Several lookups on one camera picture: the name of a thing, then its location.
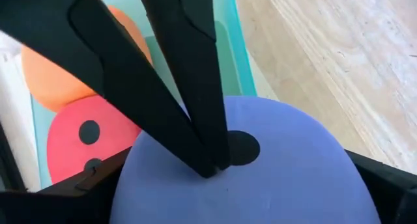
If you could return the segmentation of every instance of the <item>black dot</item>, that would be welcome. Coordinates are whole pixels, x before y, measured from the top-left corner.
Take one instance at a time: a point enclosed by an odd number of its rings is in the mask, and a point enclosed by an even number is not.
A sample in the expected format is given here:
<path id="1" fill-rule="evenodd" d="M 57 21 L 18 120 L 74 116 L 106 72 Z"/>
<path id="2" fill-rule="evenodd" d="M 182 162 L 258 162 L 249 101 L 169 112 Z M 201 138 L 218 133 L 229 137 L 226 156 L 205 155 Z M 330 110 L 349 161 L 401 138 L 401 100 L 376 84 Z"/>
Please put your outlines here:
<path id="1" fill-rule="evenodd" d="M 97 168 L 102 163 L 102 160 L 98 158 L 89 159 L 84 165 L 84 171 L 92 169 L 93 167 Z"/>
<path id="2" fill-rule="evenodd" d="M 98 126 L 97 122 L 93 120 L 87 120 L 79 127 L 78 135 L 79 139 L 81 139 L 81 142 L 85 143 L 86 145 L 93 144 L 100 137 L 100 127 Z"/>
<path id="3" fill-rule="evenodd" d="M 247 165 L 256 160 L 261 152 L 256 138 L 246 132 L 228 132 L 231 165 Z"/>

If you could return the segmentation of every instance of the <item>plywood floor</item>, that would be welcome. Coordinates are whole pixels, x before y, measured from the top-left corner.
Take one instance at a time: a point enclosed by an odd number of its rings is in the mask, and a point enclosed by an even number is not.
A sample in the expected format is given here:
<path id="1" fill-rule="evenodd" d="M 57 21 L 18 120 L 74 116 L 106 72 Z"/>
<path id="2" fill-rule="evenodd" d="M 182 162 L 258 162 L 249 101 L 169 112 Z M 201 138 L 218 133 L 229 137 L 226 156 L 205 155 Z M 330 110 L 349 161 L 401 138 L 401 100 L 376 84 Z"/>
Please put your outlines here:
<path id="1" fill-rule="evenodd" d="M 260 95 L 417 174 L 417 0 L 236 1 Z"/>

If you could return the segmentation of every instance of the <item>wood grain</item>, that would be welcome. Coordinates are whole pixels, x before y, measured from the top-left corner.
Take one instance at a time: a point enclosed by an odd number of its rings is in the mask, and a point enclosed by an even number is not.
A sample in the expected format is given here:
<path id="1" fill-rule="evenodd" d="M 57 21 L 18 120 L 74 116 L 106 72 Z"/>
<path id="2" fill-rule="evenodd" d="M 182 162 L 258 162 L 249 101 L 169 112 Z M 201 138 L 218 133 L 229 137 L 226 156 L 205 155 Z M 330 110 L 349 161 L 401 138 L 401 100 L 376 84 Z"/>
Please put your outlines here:
<path id="1" fill-rule="evenodd" d="M 417 173 L 417 0 L 236 1 L 281 101 L 345 148 Z"/>

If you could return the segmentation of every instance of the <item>teal plastic bin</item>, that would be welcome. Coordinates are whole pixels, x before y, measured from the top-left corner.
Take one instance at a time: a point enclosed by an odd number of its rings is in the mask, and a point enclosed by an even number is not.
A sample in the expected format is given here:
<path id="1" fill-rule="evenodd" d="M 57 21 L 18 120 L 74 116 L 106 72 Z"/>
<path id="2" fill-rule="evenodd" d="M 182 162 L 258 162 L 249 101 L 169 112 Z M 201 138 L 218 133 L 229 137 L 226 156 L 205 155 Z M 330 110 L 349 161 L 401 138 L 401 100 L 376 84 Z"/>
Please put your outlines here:
<path id="1" fill-rule="evenodd" d="M 112 5 L 122 10 L 135 21 L 142 35 L 145 37 L 156 72 L 167 85 L 172 95 L 180 101 L 180 95 L 175 86 L 175 82 L 173 81 L 171 72 L 169 71 L 164 56 L 154 37 L 154 33 L 146 17 L 146 12 L 141 1 L 104 0 L 104 2 L 107 5 Z M 246 47 L 238 19 L 235 0 L 214 0 L 214 17 L 223 93 L 228 96 L 255 96 L 255 85 L 253 84 L 252 73 L 246 54 Z M 45 188 L 51 185 L 46 157 L 46 142 L 49 127 L 55 117 L 55 113 L 42 107 L 33 98 L 32 104 L 41 187 Z"/>

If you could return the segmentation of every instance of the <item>red foam disc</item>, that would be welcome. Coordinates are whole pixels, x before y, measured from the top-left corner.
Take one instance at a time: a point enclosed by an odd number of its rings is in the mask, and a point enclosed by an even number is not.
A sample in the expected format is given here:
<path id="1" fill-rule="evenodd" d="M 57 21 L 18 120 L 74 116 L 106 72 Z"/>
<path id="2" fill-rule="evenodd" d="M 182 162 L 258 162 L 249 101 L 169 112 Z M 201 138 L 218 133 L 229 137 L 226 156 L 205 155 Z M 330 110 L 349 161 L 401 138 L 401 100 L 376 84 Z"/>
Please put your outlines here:
<path id="1" fill-rule="evenodd" d="M 88 161 L 105 160 L 132 146 L 140 131 L 101 96 L 68 104 L 54 118 L 48 134 L 51 181 L 60 182 L 84 170 Z"/>

